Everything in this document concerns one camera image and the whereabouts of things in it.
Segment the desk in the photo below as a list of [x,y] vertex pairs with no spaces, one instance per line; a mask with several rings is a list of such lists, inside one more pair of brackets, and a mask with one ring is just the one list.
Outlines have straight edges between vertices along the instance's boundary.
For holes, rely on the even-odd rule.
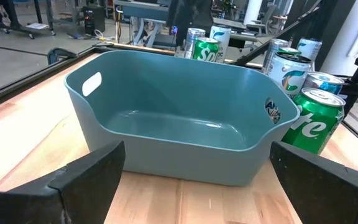
[[240,28],[240,29],[247,29],[247,25],[244,25],[241,22],[230,21],[230,20],[227,20],[227,19],[219,19],[219,18],[215,18],[215,17],[213,18],[213,21],[216,24],[221,24],[221,25]]
[[[63,79],[95,57],[0,104],[0,191],[36,179],[88,153]],[[358,170],[358,139],[339,126],[322,156]],[[105,223],[301,221],[267,162],[247,187],[124,172]]]
[[168,12],[168,7],[162,7],[162,6],[160,6],[160,4],[147,3],[147,2],[114,0],[114,5],[138,7],[140,9],[150,9],[150,10],[158,10],[158,11]]

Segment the sprite can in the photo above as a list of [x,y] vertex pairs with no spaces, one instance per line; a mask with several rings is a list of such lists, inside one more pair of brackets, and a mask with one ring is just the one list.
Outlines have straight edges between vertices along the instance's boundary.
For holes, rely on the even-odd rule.
[[301,91],[310,70],[311,60],[299,55],[277,52],[267,70],[267,75],[278,82],[284,92],[293,98]]
[[218,51],[219,41],[207,37],[200,37],[194,47],[193,59],[215,62]]
[[293,101],[299,107],[301,115],[282,141],[320,154],[344,117],[345,101],[316,88],[303,88]]
[[300,51],[301,55],[307,57],[312,62],[316,60],[317,54],[320,51],[322,46],[322,42],[316,39],[305,39],[302,38],[299,40],[298,50]]
[[262,66],[262,72],[266,73],[269,69],[269,64],[274,55],[278,52],[280,47],[288,47],[288,41],[280,39],[271,39],[266,51],[266,57]]
[[209,38],[219,41],[219,51],[216,56],[217,63],[223,63],[229,47],[231,28],[224,25],[213,25]]

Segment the green soda can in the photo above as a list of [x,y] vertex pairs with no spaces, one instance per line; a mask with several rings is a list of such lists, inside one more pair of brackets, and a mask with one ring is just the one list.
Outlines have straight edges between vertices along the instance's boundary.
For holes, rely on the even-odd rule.
[[219,41],[212,38],[198,38],[194,47],[193,59],[215,62],[219,51]]
[[293,101],[301,115],[282,141],[318,155],[341,123],[345,101],[316,88],[303,88]]

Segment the soda can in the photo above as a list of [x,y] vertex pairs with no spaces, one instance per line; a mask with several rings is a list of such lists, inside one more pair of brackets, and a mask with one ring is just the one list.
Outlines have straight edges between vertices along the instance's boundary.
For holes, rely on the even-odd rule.
[[324,90],[304,88],[293,101],[301,115],[282,141],[320,154],[344,117],[345,101]]
[[293,49],[291,47],[280,47],[278,49],[278,52],[283,52],[283,53],[287,53],[287,54],[290,54],[290,55],[300,55],[301,52],[297,49]]
[[218,51],[219,41],[207,37],[200,37],[194,46],[193,59],[215,62]]
[[229,46],[231,28],[224,25],[213,25],[209,38],[219,41],[219,51],[216,56],[217,63],[223,63]]
[[205,30],[199,28],[187,29],[186,45],[185,45],[185,58],[192,58],[194,46],[199,37],[205,37]]
[[338,95],[343,83],[344,80],[324,72],[309,72],[303,88],[318,88]]
[[272,39],[266,51],[266,57],[262,66],[262,72],[266,72],[273,56],[278,52],[280,47],[288,47],[288,41],[281,39]]
[[299,41],[297,49],[301,52],[301,56],[307,57],[312,62],[316,60],[318,52],[322,46],[322,42],[316,39],[305,39],[302,38]]
[[267,75],[279,82],[284,92],[293,98],[301,91],[310,70],[310,63],[308,58],[277,52],[269,65]]

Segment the blue plastic bin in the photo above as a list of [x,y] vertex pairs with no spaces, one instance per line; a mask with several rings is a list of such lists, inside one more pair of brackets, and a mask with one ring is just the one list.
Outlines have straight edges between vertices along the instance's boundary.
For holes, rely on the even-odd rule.
[[250,183],[299,117],[260,72],[145,52],[101,54],[65,85],[90,151],[124,140],[124,170],[216,184]]

